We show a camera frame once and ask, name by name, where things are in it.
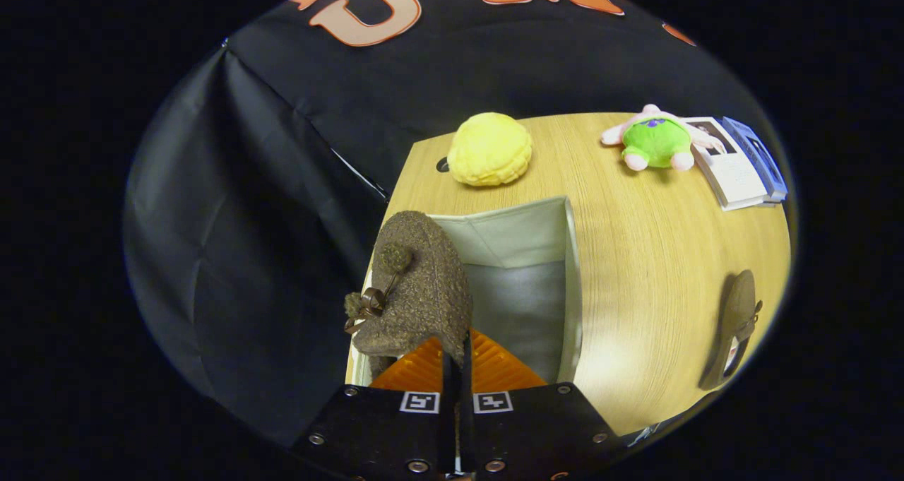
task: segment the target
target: white book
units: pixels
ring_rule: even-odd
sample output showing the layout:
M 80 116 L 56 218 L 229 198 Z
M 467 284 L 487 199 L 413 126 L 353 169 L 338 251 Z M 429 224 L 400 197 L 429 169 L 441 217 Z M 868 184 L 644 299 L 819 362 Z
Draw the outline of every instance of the white book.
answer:
M 710 182 L 722 210 L 762 204 L 768 198 L 762 179 L 725 128 L 713 117 L 684 117 L 682 121 L 721 140 L 725 152 L 691 146 L 694 159 Z

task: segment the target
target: green plush toy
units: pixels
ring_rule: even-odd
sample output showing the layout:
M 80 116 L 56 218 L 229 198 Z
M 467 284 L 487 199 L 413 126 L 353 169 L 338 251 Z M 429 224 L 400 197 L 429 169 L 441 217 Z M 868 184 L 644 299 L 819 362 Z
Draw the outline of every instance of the green plush toy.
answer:
M 642 171 L 647 166 L 686 171 L 694 166 L 691 144 L 725 152 L 719 139 L 663 112 L 656 105 L 646 105 L 640 114 L 626 123 L 604 131 L 602 142 L 606 146 L 623 143 L 622 158 L 634 171 Z

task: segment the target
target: book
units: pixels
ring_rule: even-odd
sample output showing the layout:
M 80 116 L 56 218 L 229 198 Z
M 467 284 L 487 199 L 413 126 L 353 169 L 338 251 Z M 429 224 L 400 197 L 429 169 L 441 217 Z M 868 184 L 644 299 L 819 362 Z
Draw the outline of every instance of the book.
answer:
M 785 179 L 782 178 L 781 172 L 778 171 L 778 165 L 772 155 L 766 150 L 766 144 L 753 133 L 746 124 L 735 121 L 730 117 L 723 117 L 721 126 L 735 139 L 737 145 L 744 151 L 753 168 L 759 174 L 759 179 L 766 188 L 766 201 L 781 202 L 787 197 L 788 188 L 785 185 Z
M 682 121 L 718 138 L 725 146 L 724 152 L 691 146 L 697 166 L 713 187 L 722 210 L 756 206 L 766 201 L 766 188 L 753 163 L 714 117 L 684 117 Z

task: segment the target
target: plush toy feet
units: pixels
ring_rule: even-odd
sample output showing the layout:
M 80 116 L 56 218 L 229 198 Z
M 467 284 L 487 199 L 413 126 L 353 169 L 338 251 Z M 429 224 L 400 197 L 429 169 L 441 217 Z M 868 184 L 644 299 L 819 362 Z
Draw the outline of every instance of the plush toy feet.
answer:
M 678 172 L 689 171 L 694 166 L 694 156 L 691 153 L 676 153 L 672 156 L 672 169 Z
M 646 165 L 649 165 L 649 163 L 647 163 L 646 160 L 643 159 L 643 156 L 641 156 L 641 155 L 625 155 L 624 163 L 626 163 L 626 165 L 627 165 L 627 167 L 629 167 L 629 169 L 631 169 L 632 171 L 637 171 L 637 172 L 642 171 L 643 169 L 646 168 Z

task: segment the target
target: orange gripper pad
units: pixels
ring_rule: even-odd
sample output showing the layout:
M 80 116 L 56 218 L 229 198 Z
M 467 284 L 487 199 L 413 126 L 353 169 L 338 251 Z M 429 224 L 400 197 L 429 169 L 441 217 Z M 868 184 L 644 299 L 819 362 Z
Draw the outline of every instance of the orange gripper pad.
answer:
M 540 376 L 483 333 L 471 329 L 472 392 L 545 386 Z M 403 355 L 371 383 L 394 391 L 442 392 L 443 349 L 435 337 Z

